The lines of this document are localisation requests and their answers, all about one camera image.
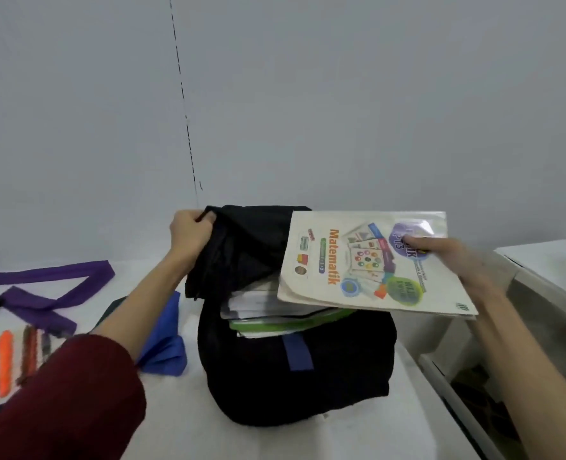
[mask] purple ribbon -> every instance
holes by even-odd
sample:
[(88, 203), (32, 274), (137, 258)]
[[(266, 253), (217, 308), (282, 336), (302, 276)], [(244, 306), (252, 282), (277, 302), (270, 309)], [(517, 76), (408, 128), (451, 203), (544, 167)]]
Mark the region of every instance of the purple ribbon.
[(0, 297), (4, 299), (4, 308), (38, 329), (43, 329), (52, 334), (73, 335), (76, 331), (76, 323), (58, 315), (53, 310), (67, 309), (85, 303), (114, 276), (115, 271), (107, 261), (90, 261), (52, 268), (0, 273), (0, 285), (86, 277), (82, 283), (58, 299), (34, 295), (15, 286), (4, 292)]

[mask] plastic book cover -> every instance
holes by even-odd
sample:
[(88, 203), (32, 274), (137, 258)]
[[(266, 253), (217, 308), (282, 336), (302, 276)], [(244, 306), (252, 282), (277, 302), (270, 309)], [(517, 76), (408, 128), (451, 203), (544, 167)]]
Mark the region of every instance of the plastic book cover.
[(295, 211), (279, 299), (343, 308), (407, 310), (473, 317), (459, 278), (405, 234), (447, 236), (434, 211)]

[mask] red shirt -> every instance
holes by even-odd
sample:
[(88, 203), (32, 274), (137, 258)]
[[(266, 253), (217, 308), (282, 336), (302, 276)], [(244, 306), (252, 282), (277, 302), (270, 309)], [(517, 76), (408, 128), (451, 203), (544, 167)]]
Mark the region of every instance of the red shirt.
[(0, 460), (118, 459), (144, 419), (134, 362), (113, 340), (68, 340), (0, 412)]

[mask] hand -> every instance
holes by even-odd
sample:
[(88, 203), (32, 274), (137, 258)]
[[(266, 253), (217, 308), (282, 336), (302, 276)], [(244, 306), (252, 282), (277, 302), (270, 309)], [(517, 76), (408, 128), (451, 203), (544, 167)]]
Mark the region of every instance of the hand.
[(475, 304), (482, 302), (485, 294), (495, 289), (481, 259), (458, 239), (405, 235), (404, 242), (413, 248), (435, 253), (448, 269), (459, 276)]
[(180, 210), (174, 214), (170, 223), (172, 245), (169, 255), (194, 264), (202, 248), (210, 239), (216, 215), (212, 211), (199, 223), (196, 222), (202, 210)]

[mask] person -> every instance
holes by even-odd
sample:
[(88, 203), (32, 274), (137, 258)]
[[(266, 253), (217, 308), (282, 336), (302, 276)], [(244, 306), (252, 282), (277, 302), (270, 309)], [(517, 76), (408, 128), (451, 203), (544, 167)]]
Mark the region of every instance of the person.
[[(145, 415), (134, 362), (170, 294), (193, 267), (215, 215), (174, 215), (171, 248), (91, 333), (68, 340), (0, 412), (0, 460), (118, 459)], [(470, 249), (405, 237), (457, 274), (479, 309), (472, 325), (531, 459), (566, 458), (566, 380)]]

